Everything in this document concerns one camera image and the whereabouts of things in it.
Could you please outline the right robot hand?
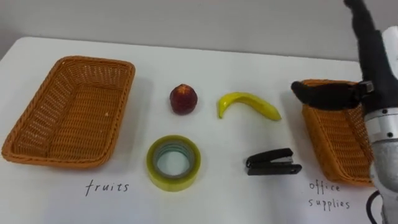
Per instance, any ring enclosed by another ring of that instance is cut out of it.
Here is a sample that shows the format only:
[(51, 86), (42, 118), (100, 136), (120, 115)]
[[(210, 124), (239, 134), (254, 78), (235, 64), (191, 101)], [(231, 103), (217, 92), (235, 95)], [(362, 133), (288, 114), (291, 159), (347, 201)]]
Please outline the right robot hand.
[(344, 0), (352, 13), (362, 81), (309, 86), (293, 82), (291, 90), (301, 103), (328, 111), (363, 107), (364, 113), (397, 107), (397, 78), (389, 65), (381, 31), (375, 28), (363, 0)]

